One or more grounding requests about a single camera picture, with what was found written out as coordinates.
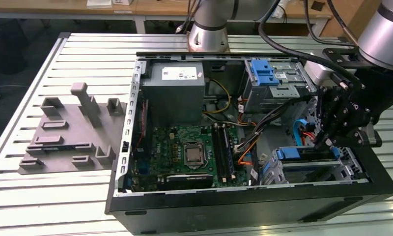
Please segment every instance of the aluminum table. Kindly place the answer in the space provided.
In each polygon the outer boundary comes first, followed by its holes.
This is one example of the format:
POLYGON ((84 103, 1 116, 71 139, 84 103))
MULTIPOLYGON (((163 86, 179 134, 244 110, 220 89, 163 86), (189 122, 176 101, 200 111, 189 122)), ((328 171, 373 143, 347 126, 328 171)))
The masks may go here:
MULTIPOLYGON (((273 39, 304 52, 327 47, 307 37, 273 39)), ((229 44, 232 52, 275 52, 259 36, 231 35, 229 44)), ((71 85, 85 82, 89 85, 88 93, 95 95, 97 102, 105 102, 109 97, 127 101, 136 52, 143 51, 185 52, 187 38, 164 34, 73 33, 68 38, 57 39, 0 138, 0 236, 131 235, 117 220, 104 214, 109 170, 23 176, 17 174, 17 169, 40 123, 44 98, 57 96, 63 103, 79 103, 71 95, 71 85)), ((383 113, 376 130, 380 131, 384 145, 375 151, 393 179, 393 107, 383 113)), ((393 197, 351 210, 328 222, 184 235, 207 234, 393 235, 393 197)))

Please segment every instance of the white sticker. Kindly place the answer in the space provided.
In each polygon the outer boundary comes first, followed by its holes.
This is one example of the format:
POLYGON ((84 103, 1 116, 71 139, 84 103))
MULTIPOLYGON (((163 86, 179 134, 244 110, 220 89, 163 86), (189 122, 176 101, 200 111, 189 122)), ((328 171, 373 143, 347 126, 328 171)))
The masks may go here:
POLYGON ((255 169, 251 170, 251 175, 257 180, 257 172, 255 171, 255 169))
POLYGON ((239 104, 237 108, 239 108, 239 112, 244 113, 244 106, 241 104, 239 104))
POLYGON ((117 14, 132 14, 132 11, 113 11, 117 14))
POLYGON ((277 78, 284 78, 284 79, 287 79, 287 75, 285 75, 284 73, 276 73, 275 76, 276 76, 277 78))
POLYGON ((161 80, 196 80, 196 67, 165 67, 161 70, 161 80))

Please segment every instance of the screw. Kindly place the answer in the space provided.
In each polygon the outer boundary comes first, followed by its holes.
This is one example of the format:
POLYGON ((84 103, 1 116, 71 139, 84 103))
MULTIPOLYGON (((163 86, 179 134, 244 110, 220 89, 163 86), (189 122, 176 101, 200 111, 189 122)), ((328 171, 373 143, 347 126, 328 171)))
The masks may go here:
POLYGON ((347 90, 347 89, 349 88, 348 85, 347 85, 344 82, 340 83, 340 86, 341 86, 341 88, 343 88, 344 90, 347 90))
POLYGON ((332 141, 331 141, 331 139, 327 139, 325 144, 327 144, 328 146, 332 146, 332 141))

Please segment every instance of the floor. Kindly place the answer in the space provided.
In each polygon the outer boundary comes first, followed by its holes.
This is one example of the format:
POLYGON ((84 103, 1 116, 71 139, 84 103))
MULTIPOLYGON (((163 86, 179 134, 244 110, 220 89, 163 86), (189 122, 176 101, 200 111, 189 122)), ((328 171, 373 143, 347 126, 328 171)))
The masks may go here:
MULTIPOLYGON (((147 21, 148 33, 175 33, 181 22, 147 21)), ((24 97, 28 86, 36 77, 41 64, 48 56, 60 32, 83 33, 136 33, 132 21, 77 21, 52 20, 51 27, 45 28, 40 20, 19 20, 29 45, 23 49, 28 62, 24 71, 15 75, 0 73, 0 135, 12 118, 19 103, 24 97)), ((228 26, 229 34, 256 34, 255 25, 251 23, 233 23, 228 26)))

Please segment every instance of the wire bundle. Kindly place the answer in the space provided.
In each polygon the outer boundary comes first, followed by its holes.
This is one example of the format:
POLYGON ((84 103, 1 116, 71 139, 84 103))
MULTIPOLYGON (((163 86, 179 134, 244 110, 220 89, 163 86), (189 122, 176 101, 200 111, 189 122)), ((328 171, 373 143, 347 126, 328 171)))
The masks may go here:
POLYGON ((188 14, 187 14, 187 19, 184 21, 184 23, 177 27, 176 29, 176 33, 181 32, 184 30, 184 34, 187 34, 187 30, 188 30, 188 27, 189 27, 189 24, 191 24, 191 20, 192 18, 195 17, 196 15, 196 12, 197 12, 197 8, 201 4, 201 0, 195 0, 193 3, 192 3, 192 6, 191 6, 191 1, 188 1, 188 14))
POLYGON ((264 131, 264 127, 272 122, 275 121, 277 118, 280 118, 280 116, 283 115, 283 113, 285 112, 287 108, 293 105, 297 102, 303 102, 303 101, 309 101, 312 98, 311 95, 300 97, 300 98, 293 98, 289 99, 287 102, 284 102, 277 108, 275 108, 260 120, 260 122, 257 123, 257 125, 255 126, 255 129, 252 131, 252 135, 248 138, 248 140, 245 142, 243 142, 241 144, 239 144, 235 149, 239 150, 241 149, 244 146, 247 146, 248 144, 249 147, 245 150, 245 152, 243 153, 243 155, 240 156, 239 159, 239 164, 240 165, 252 165, 252 163, 248 162, 243 162, 243 159, 245 157, 245 155, 248 154, 248 152, 252 150, 252 148, 256 145, 256 142, 259 140, 259 136, 261 135, 263 131, 264 131))

